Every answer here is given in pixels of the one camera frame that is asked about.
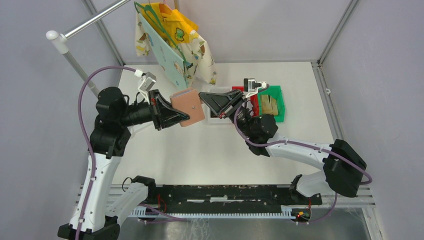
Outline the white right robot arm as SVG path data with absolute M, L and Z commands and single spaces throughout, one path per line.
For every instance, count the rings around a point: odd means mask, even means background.
M 285 158 L 316 168 L 309 175 L 295 177 L 289 189 L 289 199 L 302 204 L 315 194 L 336 193 L 347 198 L 357 197 L 360 186 L 372 181 L 367 164 L 344 140 L 334 143 L 313 143 L 289 139 L 279 134 L 273 115 L 252 116 L 247 106 L 249 97 L 262 89 L 226 93 L 200 92 L 199 98 L 219 118 L 228 118 L 249 150 L 257 156 Z

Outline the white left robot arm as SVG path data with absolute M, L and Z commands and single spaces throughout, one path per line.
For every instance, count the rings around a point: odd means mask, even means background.
M 66 240 L 116 240 L 131 212 L 142 202 L 151 204 L 156 200 L 155 180 L 136 176 L 113 204 L 107 204 L 113 178 L 131 137 L 130 127 L 151 122 L 162 130 L 189 119 L 157 89 L 148 92 L 146 101 L 130 103 L 119 88 L 105 88 L 99 93 L 96 110 L 94 129 L 84 135 L 89 157 L 81 197 L 69 223 L 57 232 Z

